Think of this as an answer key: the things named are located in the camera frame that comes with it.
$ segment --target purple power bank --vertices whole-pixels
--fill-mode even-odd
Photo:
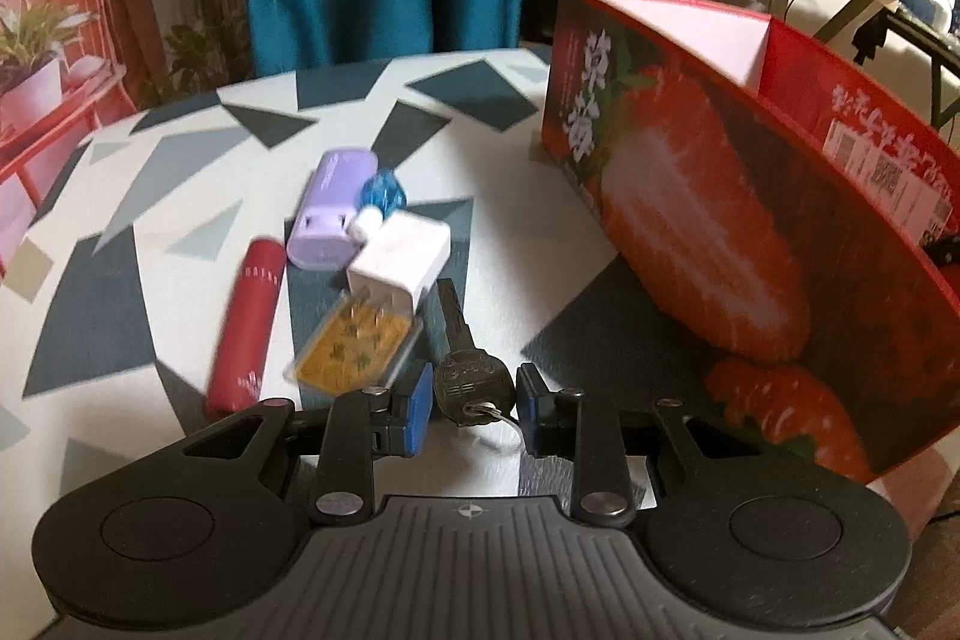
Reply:
[[[376,153],[328,150],[306,187],[287,242],[287,257],[308,271],[341,269],[360,249],[347,225],[360,208],[360,190],[376,174]]]

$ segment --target white flower pot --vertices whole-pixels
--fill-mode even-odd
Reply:
[[[17,132],[26,131],[63,101],[59,61],[54,58],[40,71],[0,95],[0,128],[13,126]]]

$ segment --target strawberry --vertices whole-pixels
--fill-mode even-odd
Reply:
[[[803,367],[756,366],[728,357],[713,367],[704,385],[714,402],[725,405],[731,426],[750,419],[775,445],[810,437],[815,463],[858,482],[875,479],[843,403]]]
[[[602,220],[654,302],[717,347],[794,359],[809,335],[803,276],[698,80],[675,62],[611,107]]]

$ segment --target red box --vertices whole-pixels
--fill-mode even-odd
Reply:
[[[956,154],[822,44],[700,0],[560,0],[542,138],[654,302],[726,354],[704,384],[728,422],[919,533],[956,471],[960,298],[920,247],[958,233]]]

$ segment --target white label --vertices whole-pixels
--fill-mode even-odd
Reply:
[[[880,212],[913,242],[927,244],[940,238],[953,211],[949,199],[943,199],[869,137],[833,121],[824,142],[824,155],[847,172]]]

